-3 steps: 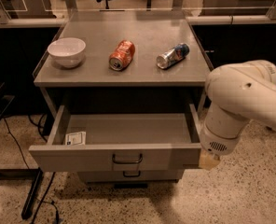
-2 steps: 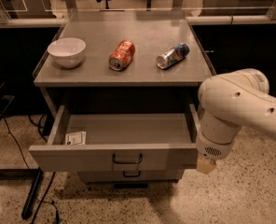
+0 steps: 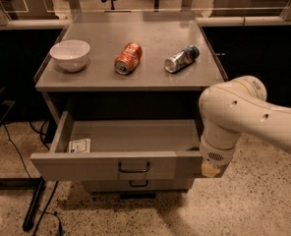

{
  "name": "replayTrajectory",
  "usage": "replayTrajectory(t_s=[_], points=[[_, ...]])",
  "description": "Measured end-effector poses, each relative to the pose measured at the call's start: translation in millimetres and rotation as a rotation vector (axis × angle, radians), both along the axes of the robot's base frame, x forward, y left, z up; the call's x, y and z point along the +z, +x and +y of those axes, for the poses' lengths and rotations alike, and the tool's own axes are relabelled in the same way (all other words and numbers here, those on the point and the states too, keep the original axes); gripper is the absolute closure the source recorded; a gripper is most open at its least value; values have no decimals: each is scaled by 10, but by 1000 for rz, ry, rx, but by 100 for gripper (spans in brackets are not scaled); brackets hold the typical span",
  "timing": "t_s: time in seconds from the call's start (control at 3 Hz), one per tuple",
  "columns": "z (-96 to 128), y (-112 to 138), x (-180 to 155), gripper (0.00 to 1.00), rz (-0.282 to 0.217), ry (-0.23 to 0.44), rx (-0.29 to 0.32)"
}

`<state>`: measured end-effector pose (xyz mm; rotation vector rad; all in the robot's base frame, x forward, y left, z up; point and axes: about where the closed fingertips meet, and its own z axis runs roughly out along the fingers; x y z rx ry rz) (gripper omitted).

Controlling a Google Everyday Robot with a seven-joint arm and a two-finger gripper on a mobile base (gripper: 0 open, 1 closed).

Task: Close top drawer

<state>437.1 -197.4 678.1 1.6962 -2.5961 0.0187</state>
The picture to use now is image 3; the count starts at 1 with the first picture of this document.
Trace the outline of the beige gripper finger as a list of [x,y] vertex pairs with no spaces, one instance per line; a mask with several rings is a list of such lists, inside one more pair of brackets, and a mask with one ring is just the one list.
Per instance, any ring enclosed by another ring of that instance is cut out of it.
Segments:
[[218,165],[213,164],[207,160],[202,162],[202,175],[205,177],[213,178],[220,173],[221,169]]

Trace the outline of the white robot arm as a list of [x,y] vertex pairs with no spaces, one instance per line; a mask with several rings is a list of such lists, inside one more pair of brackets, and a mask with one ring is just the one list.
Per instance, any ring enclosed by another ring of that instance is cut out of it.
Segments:
[[268,103],[264,84],[244,76],[204,90],[199,99],[204,123],[202,175],[217,176],[229,164],[243,133],[291,154],[291,108]]

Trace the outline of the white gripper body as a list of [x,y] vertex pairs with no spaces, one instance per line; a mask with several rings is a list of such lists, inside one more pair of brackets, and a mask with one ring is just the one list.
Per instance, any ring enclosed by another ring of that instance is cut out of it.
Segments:
[[204,137],[201,137],[200,153],[201,156],[208,162],[222,166],[228,164],[233,157],[235,148],[225,149],[216,148],[210,145]]

